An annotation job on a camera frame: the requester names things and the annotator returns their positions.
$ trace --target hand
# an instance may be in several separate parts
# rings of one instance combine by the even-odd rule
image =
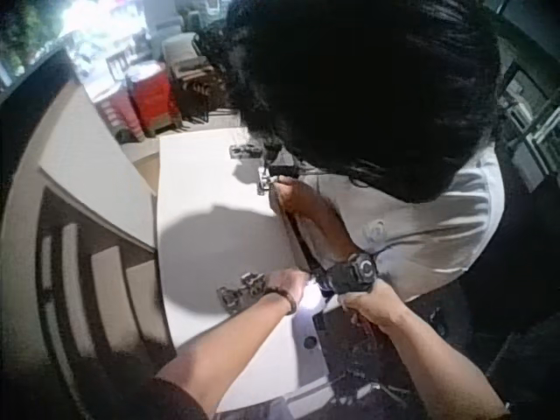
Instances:
[[[308,219],[321,209],[324,200],[305,182],[280,176],[272,185],[280,207],[289,214],[299,214]]]
[[[340,295],[339,301],[345,308],[358,311],[384,333],[409,310],[395,290],[380,278],[375,280],[374,288],[369,293],[347,293]]]
[[[308,280],[309,274],[299,269],[283,269],[270,273],[267,278],[267,285],[287,291],[299,305],[301,298],[304,296],[304,289]]]

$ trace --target forearm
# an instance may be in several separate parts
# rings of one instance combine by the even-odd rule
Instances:
[[[157,375],[188,392],[211,416],[235,378],[290,310],[277,294],[197,339]]]
[[[488,419],[507,414],[482,372],[410,309],[386,333],[431,417]]]

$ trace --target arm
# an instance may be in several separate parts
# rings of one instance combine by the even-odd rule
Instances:
[[[287,269],[270,275],[269,285],[287,290],[299,302],[307,278],[301,271]],[[246,311],[195,340],[157,377],[182,388],[211,417],[235,378],[290,309],[288,300],[276,293],[261,297]]]
[[[387,283],[378,279],[371,293],[349,294],[341,300],[389,336],[431,417],[491,419],[508,413],[482,372],[409,309]]]
[[[310,186],[293,178],[280,177],[273,191],[285,212],[299,214],[317,225],[337,259],[347,261],[352,254],[360,252],[331,203]]]

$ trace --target black hair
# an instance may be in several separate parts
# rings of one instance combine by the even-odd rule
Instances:
[[[488,138],[500,59],[475,0],[234,0],[224,33],[249,131],[327,172],[433,200]]]

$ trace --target person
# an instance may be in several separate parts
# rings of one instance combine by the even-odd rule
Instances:
[[[143,388],[131,405],[130,418],[211,418],[235,378],[291,311],[292,302],[299,304],[308,279],[308,274],[297,269],[271,273],[268,286],[284,292],[265,294],[197,338]],[[388,335],[433,418],[508,415],[482,372],[409,309],[388,283],[378,279],[371,292],[349,293],[340,299]]]
[[[492,238],[500,58],[478,3],[231,3],[231,101],[254,137],[305,162],[276,189],[323,268],[345,259],[333,238],[348,236],[409,300],[465,273]]]

